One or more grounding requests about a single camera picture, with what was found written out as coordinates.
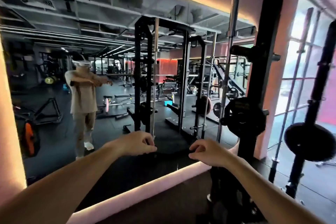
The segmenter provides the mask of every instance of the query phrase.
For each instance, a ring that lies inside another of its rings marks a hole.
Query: blue box
[[[167,101],[165,101],[165,106],[167,106],[167,104],[169,104],[169,105],[173,105],[173,101],[171,101],[171,100],[167,100]]]

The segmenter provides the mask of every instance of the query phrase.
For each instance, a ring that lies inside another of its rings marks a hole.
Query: beige shirt
[[[73,86],[70,86],[72,77],[76,75],[82,78],[90,78],[99,80],[99,76],[94,73],[87,73],[83,76],[79,75],[75,70],[67,71],[64,76],[66,83],[71,89],[71,111],[70,113],[90,113],[96,112],[97,102],[96,102],[96,89],[90,82],[73,82]]]

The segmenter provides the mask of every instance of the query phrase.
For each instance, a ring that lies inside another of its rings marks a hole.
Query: beige pants
[[[96,112],[90,113],[74,113],[73,126],[76,138],[76,156],[84,156],[84,142],[92,143],[91,133],[95,125]]]

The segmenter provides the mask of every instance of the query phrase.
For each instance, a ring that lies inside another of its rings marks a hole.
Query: vr headset
[[[87,60],[82,54],[79,54],[82,57],[82,60],[72,60],[76,66],[80,67],[91,67],[92,62]]]

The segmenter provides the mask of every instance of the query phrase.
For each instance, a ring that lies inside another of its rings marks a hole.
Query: air vent
[[[21,0],[26,5],[39,7],[48,10],[56,10],[53,0]]]

